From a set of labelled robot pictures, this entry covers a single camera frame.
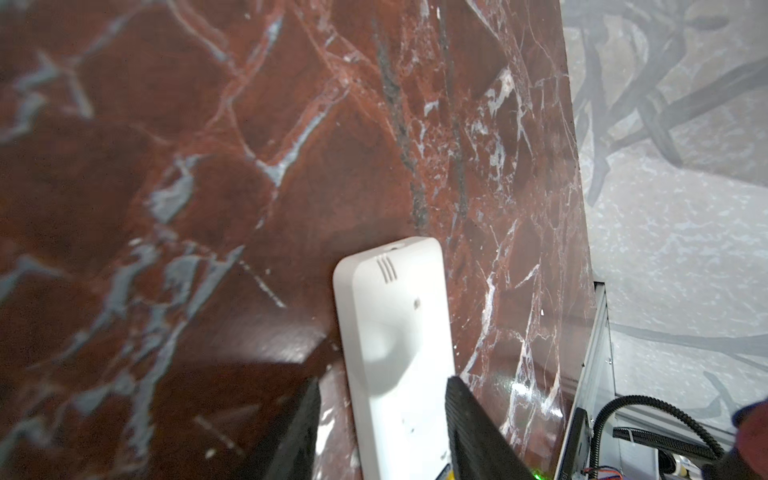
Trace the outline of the white remote control yellow buttons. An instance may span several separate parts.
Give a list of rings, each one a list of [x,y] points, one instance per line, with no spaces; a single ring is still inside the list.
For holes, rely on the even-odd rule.
[[[446,478],[455,364],[440,243],[410,237],[348,256],[333,291],[363,477]]]

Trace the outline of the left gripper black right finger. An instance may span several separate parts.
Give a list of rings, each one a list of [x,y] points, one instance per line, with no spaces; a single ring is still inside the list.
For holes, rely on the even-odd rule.
[[[447,380],[445,413],[456,479],[535,479],[458,376]]]

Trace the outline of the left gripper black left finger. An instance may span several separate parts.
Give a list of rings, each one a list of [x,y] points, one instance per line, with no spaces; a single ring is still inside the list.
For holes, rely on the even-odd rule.
[[[321,410],[317,378],[285,403],[231,479],[312,479]]]

